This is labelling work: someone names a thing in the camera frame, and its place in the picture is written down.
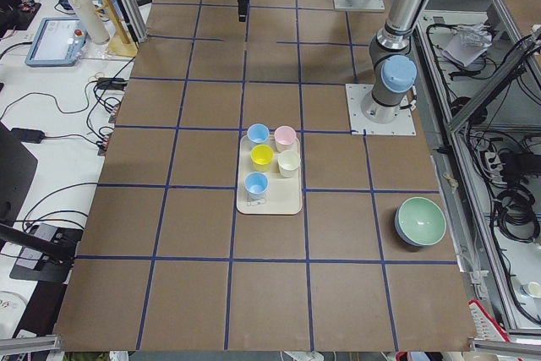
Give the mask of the white thermos bottle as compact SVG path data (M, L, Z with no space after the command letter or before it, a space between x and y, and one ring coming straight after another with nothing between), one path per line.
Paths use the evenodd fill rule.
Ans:
M91 0L68 0L68 3L95 44L103 45L109 42L109 33Z

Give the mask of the pink plastic cup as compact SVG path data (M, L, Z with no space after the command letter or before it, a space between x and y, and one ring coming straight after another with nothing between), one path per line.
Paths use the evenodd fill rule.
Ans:
M275 129L274 140L276 149L279 152L285 150L291 150L295 141L297 140L297 134L295 129L290 126L282 125Z

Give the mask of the blue teach pendant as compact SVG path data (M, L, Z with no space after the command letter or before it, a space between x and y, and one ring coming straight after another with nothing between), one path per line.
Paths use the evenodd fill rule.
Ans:
M76 18L44 18L31 43L25 64L30 67L70 67L79 59L86 31Z

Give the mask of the green bowl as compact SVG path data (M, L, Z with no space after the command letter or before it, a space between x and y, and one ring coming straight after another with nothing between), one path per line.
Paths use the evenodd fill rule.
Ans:
M424 197L412 197L405 200L398 209L414 215L422 223L424 226L424 247L436 245L445 236L445 216L434 201Z

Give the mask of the cream plastic cup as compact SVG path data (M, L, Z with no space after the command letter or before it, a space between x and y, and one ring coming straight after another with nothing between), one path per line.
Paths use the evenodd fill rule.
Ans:
M294 177L300 168L300 155L294 150L284 150L277 159L279 172L284 178Z

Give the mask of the wooden mug tree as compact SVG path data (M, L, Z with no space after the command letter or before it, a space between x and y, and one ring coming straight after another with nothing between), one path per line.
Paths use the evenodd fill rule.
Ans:
M99 17L107 17L114 26L114 34L107 46L107 52L119 57L135 57L137 55L137 45L128 36L127 30L118 16L117 10L113 5L113 0L101 0L102 5L96 10Z

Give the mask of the light blue plastic cup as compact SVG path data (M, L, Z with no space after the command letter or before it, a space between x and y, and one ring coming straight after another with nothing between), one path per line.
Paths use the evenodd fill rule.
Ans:
M251 172L244 179L244 187L250 200L261 200L266 197L269 180L262 172Z

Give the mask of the blue bowl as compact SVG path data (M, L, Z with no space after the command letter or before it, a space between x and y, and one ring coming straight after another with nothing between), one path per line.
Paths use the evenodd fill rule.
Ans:
M397 209L394 218L394 227L403 242L414 247L425 246L424 226L414 215Z

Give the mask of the yellow plastic cup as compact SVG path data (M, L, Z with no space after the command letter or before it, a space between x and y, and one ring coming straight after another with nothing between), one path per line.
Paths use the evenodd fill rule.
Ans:
M268 145L256 145L250 151L252 167L256 172L267 172L271 168L274 151Z

